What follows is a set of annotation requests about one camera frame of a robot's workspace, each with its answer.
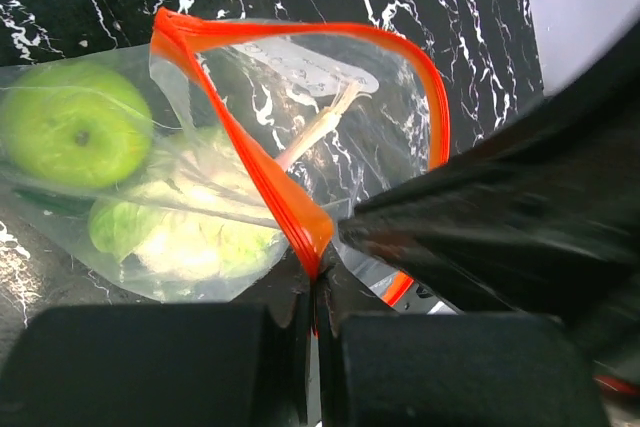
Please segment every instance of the black marble surface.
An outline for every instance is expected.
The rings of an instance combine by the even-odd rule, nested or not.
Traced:
[[[452,153],[491,135],[542,92],[528,0],[0,0],[0,64],[146,43],[162,5],[210,19],[363,22],[408,37],[444,78]],[[0,343],[49,305],[144,301],[73,262],[0,204]]]

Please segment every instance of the ziplock bag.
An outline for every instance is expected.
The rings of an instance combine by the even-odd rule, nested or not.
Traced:
[[[2,70],[3,202],[114,284],[230,300],[289,244],[315,277],[333,240],[387,301],[409,287],[333,224],[448,158],[444,88],[410,42],[163,9],[148,46]]]

